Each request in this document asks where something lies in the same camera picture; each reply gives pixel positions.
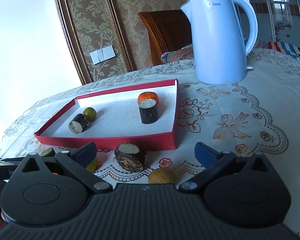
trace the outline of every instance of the table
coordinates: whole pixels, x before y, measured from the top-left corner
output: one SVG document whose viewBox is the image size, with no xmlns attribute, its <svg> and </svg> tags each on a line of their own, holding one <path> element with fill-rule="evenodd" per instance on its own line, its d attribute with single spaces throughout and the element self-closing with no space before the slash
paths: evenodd
<svg viewBox="0 0 300 240">
<path fill-rule="evenodd" d="M 194 62 L 183 60 L 110 77 L 46 98 L 5 131 L 0 157 L 21 157 L 51 147 L 38 142 L 34 132 L 77 95 L 177 78 L 178 149 L 148 152 L 147 169 L 140 173 L 123 170 L 113 151 L 99 149 L 97 159 L 102 166 L 95 175 L 113 186 L 120 182 L 147 183 L 152 170 L 170 167 L 176 172 L 179 185 L 204 169 L 194 157 L 198 141 L 240 156 L 263 152 L 292 196 L 285 224 L 300 233 L 300 61 L 269 49 L 254 49 L 248 59 L 253 70 L 242 82 L 232 85 L 199 82 Z M 53 148 L 56 152 L 64 149 Z"/>
</svg>

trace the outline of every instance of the light blue kettle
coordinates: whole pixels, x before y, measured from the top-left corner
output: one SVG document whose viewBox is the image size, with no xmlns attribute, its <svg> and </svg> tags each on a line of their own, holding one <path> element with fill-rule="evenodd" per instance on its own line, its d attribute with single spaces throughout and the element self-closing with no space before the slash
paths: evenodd
<svg viewBox="0 0 300 240">
<path fill-rule="evenodd" d="M 244 44 L 235 4 L 247 14 L 250 35 Z M 243 80 L 246 56 L 257 40 L 258 23 L 249 0 L 187 0 L 181 6 L 191 24 L 197 78 L 209 84 Z"/>
</svg>

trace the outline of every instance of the light switch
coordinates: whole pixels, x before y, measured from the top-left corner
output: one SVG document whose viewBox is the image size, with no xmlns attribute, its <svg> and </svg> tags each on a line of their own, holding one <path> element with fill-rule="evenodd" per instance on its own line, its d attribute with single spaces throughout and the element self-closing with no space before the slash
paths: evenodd
<svg viewBox="0 0 300 240">
<path fill-rule="evenodd" d="M 97 54 L 97 51 L 94 50 L 92 52 L 90 52 L 90 57 L 92 59 L 92 63 L 95 65 L 95 64 L 98 64 L 100 62 L 99 60 L 99 57 L 98 57 L 98 54 Z"/>
<path fill-rule="evenodd" d="M 98 58 L 99 58 L 100 62 L 106 60 L 105 57 L 103 56 L 102 49 L 98 49 L 98 50 L 97 50 L 97 54 L 98 54 Z"/>
<path fill-rule="evenodd" d="M 102 52 L 103 52 L 103 56 L 105 57 L 105 60 L 115 57 L 115 53 L 114 53 L 112 45 L 102 48 Z"/>
</svg>

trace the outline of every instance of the midea logo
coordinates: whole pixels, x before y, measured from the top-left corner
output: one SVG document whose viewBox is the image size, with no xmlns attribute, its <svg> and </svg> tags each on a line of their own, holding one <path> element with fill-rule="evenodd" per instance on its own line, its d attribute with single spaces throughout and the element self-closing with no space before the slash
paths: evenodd
<svg viewBox="0 0 300 240">
<path fill-rule="evenodd" d="M 216 3 L 216 2 L 207 2 L 208 7 L 216 6 L 216 5 L 221 5 L 221 3 Z"/>
</svg>

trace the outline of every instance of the red box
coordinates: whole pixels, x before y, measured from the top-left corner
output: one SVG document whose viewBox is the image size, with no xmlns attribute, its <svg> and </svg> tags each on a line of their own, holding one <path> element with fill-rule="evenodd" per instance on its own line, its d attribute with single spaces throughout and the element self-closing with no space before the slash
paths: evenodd
<svg viewBox="0 0 300 240">
<path fill-rule="evenodd" d="M 137 103 L 138 95 L 158 94 L 159 120 L 143 124 Z M 178 130 L 178 80 L 132 85 L 78 96 L 50 118 L 34 135 L 43 144 L 79 148 L 94 142 L 98 149 L 114 150 L 121 143 L 133 143 L 146 151 L 174 150 Z M 79 134 L 69 130 L 69 122 L 93 107 L 97 118 Z"/>
</svg>

